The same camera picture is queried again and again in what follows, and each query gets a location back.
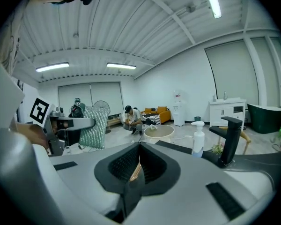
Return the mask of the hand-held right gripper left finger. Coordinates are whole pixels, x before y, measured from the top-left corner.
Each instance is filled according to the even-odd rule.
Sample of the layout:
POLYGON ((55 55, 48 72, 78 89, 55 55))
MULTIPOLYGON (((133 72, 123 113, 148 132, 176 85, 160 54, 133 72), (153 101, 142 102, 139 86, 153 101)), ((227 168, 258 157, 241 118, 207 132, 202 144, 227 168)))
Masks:
POLYGON ((0 187, 19 211, 35 225, 138 225, 134 214, 125 215, 119 194, 106 191, 96 180, 95 164, 129 148, 73 155, 76 165, 61 169, 70 156, 49 157, 23 135, 0 129, 0 187))

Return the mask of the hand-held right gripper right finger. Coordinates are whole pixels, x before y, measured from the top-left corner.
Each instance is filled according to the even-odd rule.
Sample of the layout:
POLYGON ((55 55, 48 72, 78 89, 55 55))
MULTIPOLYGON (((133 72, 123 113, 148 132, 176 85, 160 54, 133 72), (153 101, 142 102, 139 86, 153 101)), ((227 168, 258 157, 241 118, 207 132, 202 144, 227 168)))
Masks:
POLYGON ((127 225, 247 225, 272 199, 272 184, 259 172, 229 172, 192 155, 152 144, 179 163, 176 184, 145 196, 127 225))

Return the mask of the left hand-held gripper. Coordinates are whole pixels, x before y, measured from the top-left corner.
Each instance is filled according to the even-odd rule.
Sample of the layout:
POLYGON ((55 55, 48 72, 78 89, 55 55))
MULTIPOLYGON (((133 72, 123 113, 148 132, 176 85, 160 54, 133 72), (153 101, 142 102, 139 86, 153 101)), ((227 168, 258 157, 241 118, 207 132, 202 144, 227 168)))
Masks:
MULTIPOLYGON (((71 122, 65 117, 63 108, 37 97, 32 105, 30 118, 34 124, 43 129, 51 155, 62 155, 65 141, 60 139, 57 133, 71 127, 71 122)), ((92 128, 96 125, 96 120, 93 118, 71 118, 71 120, 72 128, 92 128)))

